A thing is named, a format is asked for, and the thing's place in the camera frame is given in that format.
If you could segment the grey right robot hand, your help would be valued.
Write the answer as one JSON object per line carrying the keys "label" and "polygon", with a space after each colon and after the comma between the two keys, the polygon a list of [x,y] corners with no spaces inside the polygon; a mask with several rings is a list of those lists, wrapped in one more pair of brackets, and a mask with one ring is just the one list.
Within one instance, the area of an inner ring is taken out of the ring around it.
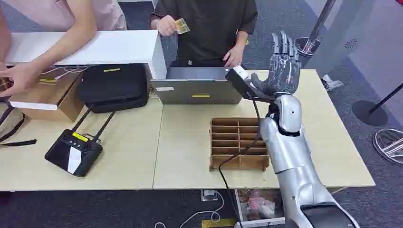
{"label": "grey right robot hand", "polygon": [[251,83],[261,93],[272,96],[279,93],[294,94],[299,85],[302,63],[293,39],[283,30],[272,33],[273,55],[270,58],[269,76],[261,81],[251,75]]}

